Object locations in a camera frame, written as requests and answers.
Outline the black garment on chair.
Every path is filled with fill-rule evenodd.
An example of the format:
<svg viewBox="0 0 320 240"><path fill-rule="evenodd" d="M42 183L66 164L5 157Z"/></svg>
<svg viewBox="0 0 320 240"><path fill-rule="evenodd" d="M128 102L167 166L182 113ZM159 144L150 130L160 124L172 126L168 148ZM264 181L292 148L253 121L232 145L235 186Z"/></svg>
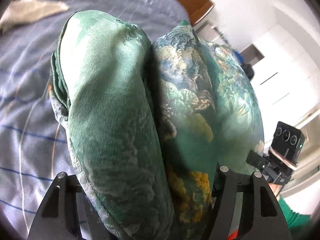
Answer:
<svg viewBox="0 0 320 240"><path fill-rule="evenodd" d="M242 64L242 70L245 72L246 76L248 77L249 81L251 81L254 77L254 70L251 64Z"/></svg>

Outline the orange red knit sweater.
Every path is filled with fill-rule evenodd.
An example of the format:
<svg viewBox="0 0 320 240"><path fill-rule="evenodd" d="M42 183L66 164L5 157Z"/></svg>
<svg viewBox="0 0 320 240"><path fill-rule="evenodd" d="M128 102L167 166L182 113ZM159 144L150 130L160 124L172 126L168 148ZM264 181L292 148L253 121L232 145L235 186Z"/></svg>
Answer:
<svg viewBox="0 0 320 240"><path fill-rule="evenodd" d="M238 230L236 230L236 231L234 231L233 233L231 233L231 234L228 236L227 240L235 240L235 239L237 238L237 236L238 236Z"/></svg>

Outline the white desk cabinet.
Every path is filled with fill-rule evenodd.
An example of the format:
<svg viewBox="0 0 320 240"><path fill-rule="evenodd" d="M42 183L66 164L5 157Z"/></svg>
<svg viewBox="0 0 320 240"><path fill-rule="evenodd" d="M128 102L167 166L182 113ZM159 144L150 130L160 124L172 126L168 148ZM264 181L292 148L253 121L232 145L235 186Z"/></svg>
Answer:
<svg viewBox="0 0 320 240"><path fill-rule="evenodd" d="M242 51L236 49L235 46L231 45L226 35L209 20L195 25L195 31L204 40L229 47L240 65L250 64L254 66L264 58L264 55L254 44L250 44Z"/></svg>

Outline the beige cloth on bed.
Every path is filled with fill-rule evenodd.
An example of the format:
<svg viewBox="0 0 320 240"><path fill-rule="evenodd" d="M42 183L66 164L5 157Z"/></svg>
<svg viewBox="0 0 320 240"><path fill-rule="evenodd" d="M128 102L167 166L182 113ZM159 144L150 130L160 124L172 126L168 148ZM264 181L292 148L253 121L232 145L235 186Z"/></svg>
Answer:
<svg viewBox="0 0 320 240"><path fill-rule="evenodd" d="M1 33L16 25L30 24L45 17L67 11L69 6L63 2L45 0L13 1L1 18Z"/></svg>

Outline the green patterned silk garment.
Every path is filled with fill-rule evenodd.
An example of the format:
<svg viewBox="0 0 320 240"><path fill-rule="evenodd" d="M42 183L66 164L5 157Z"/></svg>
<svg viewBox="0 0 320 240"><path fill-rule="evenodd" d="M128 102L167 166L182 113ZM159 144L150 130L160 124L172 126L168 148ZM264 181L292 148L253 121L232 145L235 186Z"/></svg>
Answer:
<svg viewBox="0 0 320 240"><path fill-rule="evenodd" d="M77 179L118 239L200 239L217 165L251 174L264 129L226 45L183 21L150 41L102 11L72 14L51 57L49 96Z"/></svg>

